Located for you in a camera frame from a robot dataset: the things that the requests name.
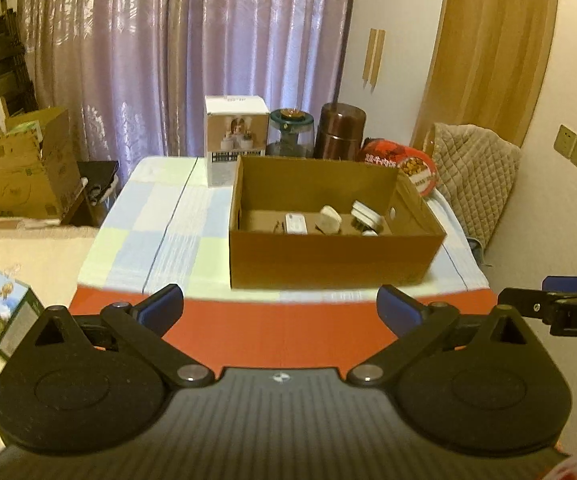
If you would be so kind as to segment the red printed cardboard mat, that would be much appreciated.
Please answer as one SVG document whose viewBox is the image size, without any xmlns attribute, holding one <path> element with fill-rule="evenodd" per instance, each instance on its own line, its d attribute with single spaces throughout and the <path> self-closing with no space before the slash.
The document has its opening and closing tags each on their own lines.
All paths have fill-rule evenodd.
<svg viewBox="0 0 577 480">
<path fill-rule="evenodd" d="M 216 374 L 225 367 L 335 367 L 345 374 L 395 340 L 375 300 L 355 304 L 267 304 L 185 298 L 164 336 Z"/>
</svg>

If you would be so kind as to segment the stacked flat cardboard boxes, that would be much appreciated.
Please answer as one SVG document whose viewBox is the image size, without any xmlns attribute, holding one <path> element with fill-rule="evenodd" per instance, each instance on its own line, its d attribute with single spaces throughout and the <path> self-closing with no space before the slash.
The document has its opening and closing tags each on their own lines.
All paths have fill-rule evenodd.
<svg viewBox="0 0 577 480">
<path fill-rule="evenodd" d="M 62 220 L 81 191 L 68 110 L 11 117 L 0 99 L 0 217 Z"/>
</svg>

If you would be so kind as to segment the black paper bag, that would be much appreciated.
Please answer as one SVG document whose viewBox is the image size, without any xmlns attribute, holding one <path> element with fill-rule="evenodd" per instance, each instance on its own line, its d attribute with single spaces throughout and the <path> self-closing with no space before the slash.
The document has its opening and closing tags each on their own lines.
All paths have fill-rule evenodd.
<svg viewBox="0 0 577 480">
<path fill-rule="evenodd" d="M 116 160 L 78 162 L 82 189 L 61 221 L 62 226 L 102 226 L 119 193 Z"/>
</svg>

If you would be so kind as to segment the wooden door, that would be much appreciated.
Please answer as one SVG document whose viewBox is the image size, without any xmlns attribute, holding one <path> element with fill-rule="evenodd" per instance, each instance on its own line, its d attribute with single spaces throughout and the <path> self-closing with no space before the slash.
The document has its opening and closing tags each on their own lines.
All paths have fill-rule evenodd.
<svg viewBox="0 0 577 480">
<path fill-rule="evenodd" d="M 443 0 L 411 143 L 436 122 L 522 145 L 549 61 L 558 0 Z"/>
</svg>

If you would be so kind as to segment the green lidded glass jar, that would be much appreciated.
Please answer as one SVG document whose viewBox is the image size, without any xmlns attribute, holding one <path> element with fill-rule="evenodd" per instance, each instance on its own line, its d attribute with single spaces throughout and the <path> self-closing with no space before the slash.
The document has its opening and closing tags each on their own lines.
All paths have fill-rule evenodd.
<svg viewBox="0 0 577 480">
<path fill-rule="evenodd" d="M 279 108 L 269 115 L 266 155 L 311 158 L 315 149 L 313 116 L 297 108 Z"/>
</svg>

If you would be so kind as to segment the white rounded remote control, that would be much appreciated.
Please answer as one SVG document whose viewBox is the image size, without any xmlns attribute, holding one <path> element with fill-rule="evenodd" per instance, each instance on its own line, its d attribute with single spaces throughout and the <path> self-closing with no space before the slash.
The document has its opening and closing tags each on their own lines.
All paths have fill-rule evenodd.
<svg viewBox="0 0 577 480">
<path fill-rule="evenodd" d="M 284 216 L 284 231 L 286 234 L 306 235 L 308 233 L 306 218 L 297 212 L 289 212 Z"/>
</svg>

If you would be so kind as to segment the white product box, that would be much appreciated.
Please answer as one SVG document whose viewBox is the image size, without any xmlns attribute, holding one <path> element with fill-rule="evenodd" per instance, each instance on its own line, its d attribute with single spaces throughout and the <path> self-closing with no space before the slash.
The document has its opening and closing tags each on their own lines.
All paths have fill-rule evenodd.
<svg viewBox="0 0 577 480">
<path fill-rule="evenodd" d="M 204 144 L 209 186 L 231 185 L 240 156 L 266 154 L 269 114 L 261 96 L 205 96 Z"/>
</svg>

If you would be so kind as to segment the colourful printed carton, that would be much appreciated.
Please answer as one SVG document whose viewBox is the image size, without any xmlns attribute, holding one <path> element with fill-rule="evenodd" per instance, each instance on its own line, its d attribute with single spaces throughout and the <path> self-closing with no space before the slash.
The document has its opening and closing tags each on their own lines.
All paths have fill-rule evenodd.
<svg viewBox="0 0 577 480">
<path fill-rule="evenodd" d="M 8 360 L 44 307 L 30 286 L 0 271 L 0 356 Z"/>
</svg>

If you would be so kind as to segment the grey stone-like plug block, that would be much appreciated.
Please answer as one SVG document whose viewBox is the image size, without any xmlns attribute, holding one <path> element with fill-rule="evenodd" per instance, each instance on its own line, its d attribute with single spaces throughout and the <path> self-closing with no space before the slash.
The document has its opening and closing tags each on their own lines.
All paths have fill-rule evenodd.
<svg viewBox="0 0 577 480">
<path fill-rule="evenodd" d="M 325 205 L 318 212 L 316 228 L 323 234 L 333 235 L 341 230 L 342 217 L 330 205 Z"/>
</svg>

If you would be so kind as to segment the wooden wall hook strip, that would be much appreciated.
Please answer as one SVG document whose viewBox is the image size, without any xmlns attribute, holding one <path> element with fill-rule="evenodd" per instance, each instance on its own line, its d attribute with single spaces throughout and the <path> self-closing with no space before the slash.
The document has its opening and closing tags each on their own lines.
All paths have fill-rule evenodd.
<svg viewBox="0 0 577 480">
<path fill-rule="evenodd" d="M 371 28 L 367 43 L 365 62 L 362 68 L 362 81 L 374 89 L 379 78 L 386 32 L 384 29 Z"/>
</svg>

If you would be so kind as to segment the wall power sockets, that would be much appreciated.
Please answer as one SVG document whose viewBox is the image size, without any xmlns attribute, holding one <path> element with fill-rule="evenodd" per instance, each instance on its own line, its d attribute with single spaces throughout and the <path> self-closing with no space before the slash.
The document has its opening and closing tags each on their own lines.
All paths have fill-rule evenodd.
<svg viewBox="0 0 577 480">
<path fill-rule="evenodd" d="M 577 134 L 561 125 L 555 137 L 553 148 L 577 168 Z"/>
</svg>

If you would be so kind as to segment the red instant rice bowl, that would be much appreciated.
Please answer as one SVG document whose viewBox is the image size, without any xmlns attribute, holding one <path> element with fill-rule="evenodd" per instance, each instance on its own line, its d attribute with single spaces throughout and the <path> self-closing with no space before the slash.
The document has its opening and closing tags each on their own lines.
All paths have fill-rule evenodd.
<svg viewBox="0 0 577 480">
<path fill-rule="evenodd" d="M 421 196 L 430 195 L 437 182 L 437 168 L 429 155 L 394 141 L 367 139 L 356 160 L 397 168 L 409 178 Z"/>
</svg>

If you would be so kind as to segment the purple curtain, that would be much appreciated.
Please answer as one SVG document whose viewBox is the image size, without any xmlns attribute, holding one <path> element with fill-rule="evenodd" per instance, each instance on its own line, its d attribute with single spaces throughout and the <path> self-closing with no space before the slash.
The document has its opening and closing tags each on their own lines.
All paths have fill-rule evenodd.
<svg viewBox="0 0 577 480">
<path fill-rule="evenodd" d="M 42 106 L 75 154 L 127 178 L 152 155 L 200 156 L 206 96 L 318 114 L 339 93 L 353 0 L 18 0 Z"/>
</svg>

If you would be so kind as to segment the white button remote control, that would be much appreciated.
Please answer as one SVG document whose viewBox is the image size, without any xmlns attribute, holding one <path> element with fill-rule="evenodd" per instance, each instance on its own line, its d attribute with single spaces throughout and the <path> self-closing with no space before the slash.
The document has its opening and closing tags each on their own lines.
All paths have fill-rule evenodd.
<svg viewBox="0 0 577 480">
<path fill-rule="evenodd" d="M 351 206 L 351 217 L 353 217 L 358 229 L 362 232 L 372 231 L 380 233 L 383 230 L 381 214 L 359 202 L 359 200 L 355 200 L 353 206 Z"/>
</svg>

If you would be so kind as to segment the brown metal thermos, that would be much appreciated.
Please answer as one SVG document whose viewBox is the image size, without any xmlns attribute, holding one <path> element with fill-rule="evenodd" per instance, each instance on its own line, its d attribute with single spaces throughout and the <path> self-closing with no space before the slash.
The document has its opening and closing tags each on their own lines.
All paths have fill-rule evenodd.
<svg viewBox="0 0 577 480">
<path fill-rule="evenodd" d="M 360 151 L 367 114 L 362 108 L 341 102 L 322 106 L 313 157 L 354 160 Z"/>
</svg>

